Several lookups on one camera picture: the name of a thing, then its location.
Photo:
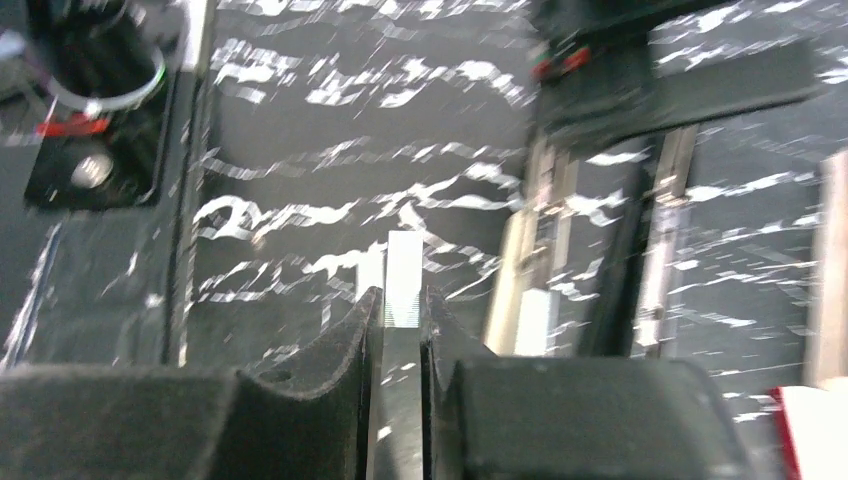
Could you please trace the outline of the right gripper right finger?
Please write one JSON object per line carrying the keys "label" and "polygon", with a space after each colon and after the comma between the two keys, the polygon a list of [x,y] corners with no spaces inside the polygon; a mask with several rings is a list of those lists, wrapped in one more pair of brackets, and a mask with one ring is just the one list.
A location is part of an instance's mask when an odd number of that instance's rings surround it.
{"label": "right gripper right finger", "polygon": [[493,354],[422,290],[427,479],[751,479],[707,373],[681,360]]}

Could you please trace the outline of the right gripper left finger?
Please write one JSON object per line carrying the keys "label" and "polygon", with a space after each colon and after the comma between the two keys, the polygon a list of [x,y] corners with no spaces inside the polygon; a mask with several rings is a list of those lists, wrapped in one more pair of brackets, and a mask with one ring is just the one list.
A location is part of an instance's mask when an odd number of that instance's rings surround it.
{"label": "right gripper left finger", "polygon": [[383,293],[260,374],[42,365],[1,378],[5,479],[362,479]]}

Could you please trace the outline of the black stapler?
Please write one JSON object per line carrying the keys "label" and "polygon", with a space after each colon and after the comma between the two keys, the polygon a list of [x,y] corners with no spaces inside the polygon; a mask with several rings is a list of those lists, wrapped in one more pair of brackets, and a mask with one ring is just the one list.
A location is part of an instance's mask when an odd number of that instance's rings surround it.
{"label": "black stapler", "polygon": [[673,338],[671,264],[682,239],[698,131],[694,125],[656,136],[651,156],[628,178],[629,199],[601,265],[579,356],[658,358]]}

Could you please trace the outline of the staple strip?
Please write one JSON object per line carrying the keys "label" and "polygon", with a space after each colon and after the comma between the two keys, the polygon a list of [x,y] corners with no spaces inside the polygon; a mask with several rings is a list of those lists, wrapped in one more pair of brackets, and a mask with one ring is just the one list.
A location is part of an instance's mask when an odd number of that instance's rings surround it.
{"label": "staple strip", "polygon": [[390,231],[385,275],[385,326],[417,329],[423,273],[423,239],[413,231]]}

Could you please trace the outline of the red white staple box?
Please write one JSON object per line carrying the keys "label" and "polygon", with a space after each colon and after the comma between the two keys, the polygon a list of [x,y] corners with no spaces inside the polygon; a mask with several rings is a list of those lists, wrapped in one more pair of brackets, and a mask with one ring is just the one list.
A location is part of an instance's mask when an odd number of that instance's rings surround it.
{"label": "red white staple box", "polygon": [[786,477],[847,480],[847,390],[784,386],[771,396]]}

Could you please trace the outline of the beige stapler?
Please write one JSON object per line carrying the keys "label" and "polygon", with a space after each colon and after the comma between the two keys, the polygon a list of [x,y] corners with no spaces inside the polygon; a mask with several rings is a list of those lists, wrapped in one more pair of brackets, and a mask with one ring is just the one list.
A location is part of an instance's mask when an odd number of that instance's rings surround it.
{"label": "beige stapler", "polygon": [[525,203],[507,221],[483,343],[500,356],[544,356],[553,348],[560,294],[555,277],[568,256],[578,166],[542,134],[526,163]]}

